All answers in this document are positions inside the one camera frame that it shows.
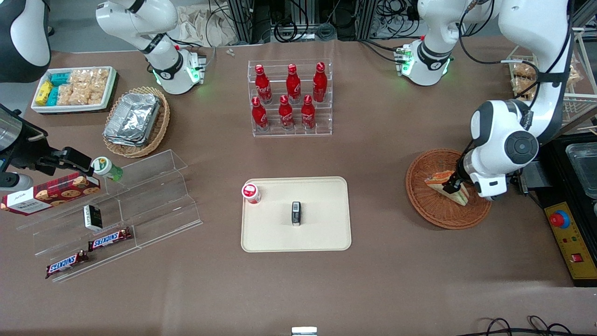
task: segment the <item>red glass bottle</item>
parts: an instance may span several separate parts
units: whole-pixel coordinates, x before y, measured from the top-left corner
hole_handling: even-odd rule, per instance
[[[280,113],[282,128],[286,131],[292,131],[294,129],[293,107],[288,104],[288,96],[285,94],[280,97],[278,113]]]
[[[315,76],[313,76],[313,100],[321,103],[325,100],[325,92],[328,88],[328,77],[325,74],[325,64],[317,63]]]
[[[263,104],[272,103],[272,86],[270,85],[269,78],[265,74],[263,65],[255,65],[255,73],[257,74],[257,77],[255,78],[255,86],[257,87],[259,99],[261,99]]]
[[[313,106],[311,96],[305,95],[303,99],[303,107],[300,110],[301,118],[303,120],[303,127],[309,131],[315,128],[315,107]]]
[[[286,77],[286,90],[288,91],[288,100],[290,104],[299,104],[300,96],[300,78],[297,75],[297,66],[288,65],[288,77]]]
[[[267,132],[269,130],[269,122],[267,121],[267,114],[265,108],[261,105],[258,97],[253,97],[251,103],[253,104],[253,120],[258,132]]]

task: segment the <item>cookie box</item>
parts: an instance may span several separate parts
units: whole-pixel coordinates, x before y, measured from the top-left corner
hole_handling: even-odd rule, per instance
[[[73,173],[28,190],[3,196],[0,208],[28,216],[98,191],[100,181],[83,173]]]
[[[91,70],[94,68],[106,68],[110,72],[106,83],[106,88],[99,104],[91,105],[57,105],[57,106],[41,106],[35,102],[35,96],[37,96],[43,83],[50,79],[52,74],[61,74],[65,72],[72,72],[73,70]],[[40,78],[37,88],[35,89],[35,96],[31,101],[31,109],[39,114],[79,114],[79,113],[93,113],[93,112],[106,112],[104,111],[108,104],[112,100],[112,93],[116,81],[116,69],[111,66],[89,66],[86,68],[61,68],[61,69],[48,69],[44,76]]]

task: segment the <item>foil container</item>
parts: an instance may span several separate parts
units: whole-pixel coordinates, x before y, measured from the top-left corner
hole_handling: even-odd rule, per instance
[[[153,94],[127,93],[116,106],[103,136],[118,145],[147,145],[159,106],[160,100]]]

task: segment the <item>acrylic bottle rack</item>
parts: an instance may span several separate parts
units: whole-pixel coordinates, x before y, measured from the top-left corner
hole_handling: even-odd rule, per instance
[[[315,128],[312,130],[305,130],[301,122],[301,107],[303,106],[302,98],[305,94],[313,94],[313,76],[315,74],[315,66],[318,62],[325,63],[325,74],[328,77],[328,86],[323,102],[318,103],[313,101],[315,107]],[[282,128],[280,122],[280,115],[278,108],[280,107],[280,96],[287,94],[286,77],[288,76],[288,65],[295,64],[297,66],[297,75],[301,80],[301,102],[292,105],[293,119],[295,127],[293,130],[286,131]],[[257,96],[257,88],[255,87],[255,65],[261,64],[265,70],[265,74],[270,80],[272,86],[272,103],[263,105],[267,112],[267,120],[269,121],[269,130],[266,132],[257,131],[255,122],[251,116],[251,98]],[[305,59],[305,60],[259,60],[249,61],[247,69],[248,78],[248,109],[249,118],[251,120],[251,127],[253,129],[253,136],[273,137],[273,136],[325,136],[332,134],[332,105],[333,105],[333,69],[331,59]]]
[[[20,229],[33,231],[35,255],[50,265],[80,250],[87,251],[89,241],[129,227],[132,238],[88,252],[88,261],[50,278],[65,281],[201,224],[197,205],[180,172],[183,168],[186,164],[172,150],[153,155],[124,166],[120,181],[101,181],[103,192],[99,196],[39,212]],[[87,204],[100,209],[101,231],[85,228],[83,206]]]

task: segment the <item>wicker basket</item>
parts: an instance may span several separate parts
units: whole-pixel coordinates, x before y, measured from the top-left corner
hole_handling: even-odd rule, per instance
[[[137,157],[144,157],[149,153],[153,152],[159,145],[159,143],[164,138],[166,134],[166,129],[168,128],[168,122],[170,121],[170,107],[168,106],[168,102],[166,101],[166,97],[164,94],[161,93],[159,90],[153,87],[139,87],[130,90],[128,93],[141,93],[147,94],[151,93],[154,94],[156,97],[159,97],[161,104],[158,110],[158,116],[153,124],[153,129],[151,135],[149,136],[149,143],[143,147],[133,147],[133,146],[123,146],[117,145],[115,143],[109,142],[106,138],[104,138],[104,143],[110,150],[110,152],[118,155],[122,155],[128,158],[137,158]],[[112,105],[112,109],[110,110],[110,114],[108,114],[108,118],[106,120],[106,125],[112,118],[114,114],[114,110],[120,100],[124,97],[124,94]]]
[[[408,168],[406,188],[411,204],[426,220],[442,228],[461,230],[479,224],[489,214],[491,202],[480,197],[474,188],[466,206],[443,196],[425,184],[432,174],[454,170],[461,153],[453,149],[432,149],[419,155]]]

